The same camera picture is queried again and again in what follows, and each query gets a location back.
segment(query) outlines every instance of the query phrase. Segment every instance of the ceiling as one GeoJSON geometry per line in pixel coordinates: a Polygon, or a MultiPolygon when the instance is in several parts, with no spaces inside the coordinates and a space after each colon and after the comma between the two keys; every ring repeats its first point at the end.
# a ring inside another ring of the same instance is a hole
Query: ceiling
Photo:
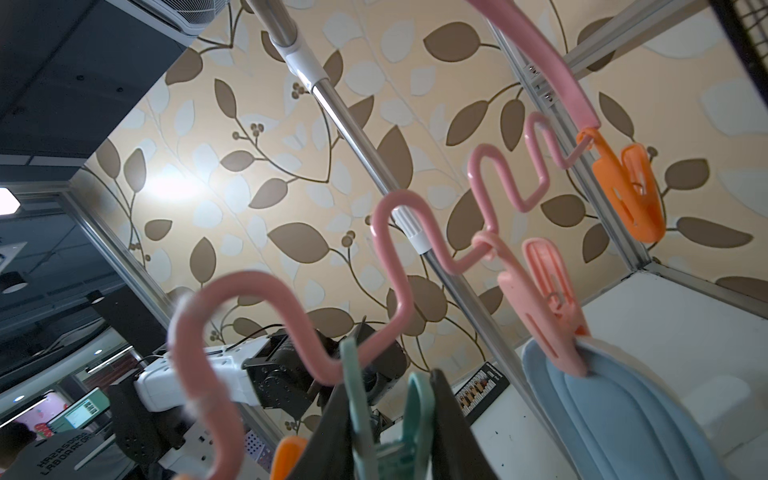
{"type": "Polygon", "coordinates": [[[55,199],[20,201],[15,214],[0,217],[0,247],[26,242],[3,272],[19,272],[28,282],[19,291],[0,294],[4,388],[47,368],[106,328],[86,295],[124,285],[55,199]],[[41,361],[54,352],[50,361],[41,361]]]}
{"type": "Polygon", "coordinates": [[[184,49],[106,0],[0,2],[0,179],[69,180],[184,49]]]}

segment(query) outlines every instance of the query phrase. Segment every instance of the green clothespin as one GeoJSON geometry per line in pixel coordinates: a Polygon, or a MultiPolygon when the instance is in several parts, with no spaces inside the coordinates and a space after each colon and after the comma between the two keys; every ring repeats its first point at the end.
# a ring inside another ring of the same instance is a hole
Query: green clothespin
{"type": "Polygon", "coordinates": [[[343,339],[339,351],[349,397],[349,416],[355,432],[353,457],[358,478],[423,480],[435,433],[435,394],[429,385],[429,377],[422,372],[411,373],[400,439],[376,445],[373,443],[370,407],[362,384],[355,340],[343,339]]]}

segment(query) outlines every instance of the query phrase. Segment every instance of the computer screen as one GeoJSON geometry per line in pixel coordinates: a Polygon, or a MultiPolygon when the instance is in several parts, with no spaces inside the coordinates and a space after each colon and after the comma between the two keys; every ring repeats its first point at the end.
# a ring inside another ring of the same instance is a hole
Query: computer screen
{"type": "Polygon", "coordinates": [[[100,389],[91,390],[86,396],[73,403],[48,422],[48,427],[54,433],[80,429],[95,419],[100,413],[109,408],[109,399],[100,389]]]}

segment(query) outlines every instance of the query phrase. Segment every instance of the blue cloth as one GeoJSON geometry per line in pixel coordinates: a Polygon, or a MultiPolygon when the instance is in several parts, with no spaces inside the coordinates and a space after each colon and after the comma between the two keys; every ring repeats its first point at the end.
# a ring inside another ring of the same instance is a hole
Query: blue cloth
{"type": "Polygon", "coordinates": [[[582,478],[726,480],[699,425],[636,368],[637,360],[589,339],[578,343],[586,378],[560,371],[531,340],[523,370],[582,478]]]}

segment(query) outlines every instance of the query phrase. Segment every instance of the brown leaf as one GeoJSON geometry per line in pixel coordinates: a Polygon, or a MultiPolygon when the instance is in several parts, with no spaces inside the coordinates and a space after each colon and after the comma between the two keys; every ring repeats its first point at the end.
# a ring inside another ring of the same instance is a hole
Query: brown leaf
{"type": "Polygon", "coordinates": [[[203,237],[192,249],[190,255],[192,276],[200,283],[206,283],[216,271],[216,250],[210,241],[203,237]]]}
{"type": "Polygon", "coordinates": [[[125,161],[123,171],[128,186],[135,193],[139,193],[147,181],[147,163],[144,161],[144,152],[140,148],[134,150],[134,153],[125,161]]]}
{"type": "Polygon", "coordinates": [[[108,177],[117,178],[120,174],[120,154],[109,138],[96,149],[96,161],[108,177]]]}
{"type": "Polygon", "coordinates": [[[235,94],[224,80],[218,78],[214,80],[214,93],[216,94],[216,102],[219,104],[219,108],[229,118],[237,117],[237,101],[235,100],[235,94]]]}
{"type": "Polygon", "coordinates": [[[600,98],[600,109],[611,125],[622,134],[634,139],[634,124],[629,118],[629,114],[613,98],[603,92],[600,92],[598,97],[600,98]]]}
{"type": "Polygon", "coordinates": [[[253,161],[253,155],[245,150],[235,150],[231,154],[221,159],[221,166],[230,172],[241,172],[250,167],[253,161]]]}
{"type": "Polygon", "coordinates": [[[395,176],[400,188],[408,188],[413,178],[413,159],[408,144],[402,136],[400,127],[395,125],[384,135],[379,148],[379,155],[389,167],[389,171],[395,176]]]}
{"type": "MultiPolygon", "coordinates": [[[[576,38],[576,45],[582,43],[584,40],[589,38],[592,34],[594,34],[600,27],[607,24],[608,21],[610,21],[613,17],[608,18],[601,18],[600,20],[596,20],[586,27],[584,27],[578,34],[578,38],[576,38]]],[[[605,65],[608,65],[608,62],[611,61],[611,59],[614,57],[614,54],[616,51],[612,51],[608,55],[605,55],[600,60],[596,61],[592,65],[588,66],[587,69],[589,71],[598,71],[601,68],[603,68],[605,65]]]]}
{"type": "Polygon", "coordinates": [[[724,276],[717,279],[715,283],[734,292],[768,302],[768,282],[765,280],[748,276],[724,276]]]}
{"type": "Polygon", "coordinates": [[[196,78],[203,71],[203,59],[199,53],[191,48],[184,53],[168,68],[165,74],[165,84],[179,84],[196,78]]]}
{"type": "Polygon", "coordinates": [[[523,135],[525,105],[517,98],[508,101],[502,108],[502,139],[507,150],[513,151],[523,135]]]}
{"type": "Polygon", "coordinates": [[[189,295],[192,295],[194,291],[186,286],[177,286],[170,292],[166,293],[168,299],[174,306],[179,306],[179,301],[189,295]]]}
{"type": "Polygon", "coordinates": [[[238,335],[242,335],[252,339],[266,335],[266,330],[261,329],[261,325],[254,322],[251,319],[245,318],[244,316],[240,316],[236,318],[235,321],[232,322],[232,328],[234,329],[235,333],[237,333],[238,335]]]}
{"type": "Polygon", "coordinates": [[[712,248],[735,248],[747,245],[752,235],[718,223],[694,217],[681,217],[677,230],[688,240],[712,248]]]}
{"type": "Polygon", "coordinates": [[[144,235],[156,242],[163,240],[173,224],[172,220],[150,220],[144,225],[144,235]]]}
{"type": "Polygon", "coordinates": [[[587,213],[581,198],[572,194],[559,195],[541,204],[544,216],[559,227],[574,227],[587,213]]]}
{"type": "MultiPolygon", "coordinates": [[[[437,283],[423,276],[408,275],[408,283],[413,292],[416,311],[405,334],[417,336],[424,332],[425,322],[439,322],[445,317],[448,313],[448,300],[437,283]]],[[[390,319],[397,311],[397,295],[392,289],[386,295],[386,311],[390,319]]]]}
{"type": "Polygon", "coordinates": [[[448,218],[448,227],[445,229],[448,243],[454,250],[464,250],[472,244],[472,236],[478,230],[482,230],[484,223],[472,190],[467,190],[458,199],[448,218]]]}
{"type": "MultiPolygon", "coordinates": [[[[397,295],[395,295],[395,290],[389,289],[389,292],[387,292],[386,294],[386,311],[390,319],[392,318],[393,315],[395,315],[396,310],[397,310],[397,295]]],[[[411,320],[408,324],[408,327],[406,328],[406,331],[403,332],[403,334],[407,336],[419,336],[422,333],[424,333],[424,328],[426,328],[426,326],[427,326],[426,319],[417,310],[413,313],[413,315],[411,315],[411,320]]]]}
{"type": "Polygon", "coordinates": [[[424,46],[438,60],[462,61],[473,56],[480,48],[480,37],[471,25],[453,22],[427,35],[424,46]]]}
{"type": "Polygon", "coordinates": [[[288,183],[280,178],[270,178],[263,183],[248,207],[269,208],[277,205],[288,194],[288,183]]]}
{"type": "Polygon", "coordinates": [[[306,223],[286,223],[267,234],[277,248],[299,263],[315,263],[328,254],[330,248],[320,232],[306,223]]]}
{"type": "Polygon", "coordinates": [[[664,172],[667,186],[673,190],[695,190],[710,178],[710,165],[705,158],[675,162],[664,172]]]}
{"type": "Polygon", "coordinates": [[[258,305],[259,303],[262,303],[264,301],[263,298],[260,296],[255,295],[240,295],[237,297],[237,305],[238,306],[252,306],[252,305],[258,305]]]}
{"type": "Polygon", "coordinates": [[[283,57],[280,55],[280,53],[277,51],[277,48],[275,48],[275,45],[273,45],[272,41],[270,40],[270,34],[264,30],[261,31],[261,46],[264,48],[264,51],[267,55],[277,61],[285,63],[285,60],[283,60],[283,57]]]}
{"type": "Polygon", "coordinates": [[[352,317],[338,308],[327,307],[312,310],[307,313],[307,316],[315,328],[328,338],[346,335],[355,326],[352,317]]]}
{"type": "Polygon", "coordinates": [[[368,123],[368,119],[371,118],[371,112],[373,111],[373,95],[371,95],[368,98],[363,98],[361,101],[354,104],[352,107],[349,107],[349,113],[352,114],[353,118],[357,122],[357,124],[360,126],[360,128],[363,128],[368,123]]]}
{"type": "Polygon", "coordinates": [[[496,310],[502,305],[504,299],[504,293],[499,286],[494,286],[490,290],[480,294],[480,301],[485,305],[485,309],[488,313],[495,313],[496,310]]]}
{"type": "Polygon", "coordinates": [[[344,59],[341,57],[340,51],[336,50],[328,57],[326,64],[323,65],[323,70],[328,74],[331,85],[335,87],[339,80],[341,80],[342,73],[344,73],[344,59]]]}
{"type": "Polygon", "coordinates": [[[248,4],[247,0],[240,0],[240,7],[243,8],[247,13],[253,13],[253,9],[248,4]]]}
{"type": "Polygon", "coordinates": [[[309,415],[303,420],[304,426],[306,426],[306,429],[310,432],[314,432],[315,429],[320,426],[320,420],[322,418],[323,417],[320,415],[309,415]]]}
{"type": "Polygon", "coordinates": [[[597,223],[587,230],[584,235],[584,242],[581,244],[581,256],[584,258],[584,263],[590,263],[602,255],[608,248],[609,242],[610,239],[605,233],[602,223],[597,223]]]}
{"type": "Polygon", "coordinates": [[[488,111],[488,102],[478,100],[473,104],[462,108],[448,127],[448,135],[445,137],[445,144],[449,147],[462,143],[470,138],[475,130],[478,129],[482,119],[485,118],[485,112],[488,111]]]}

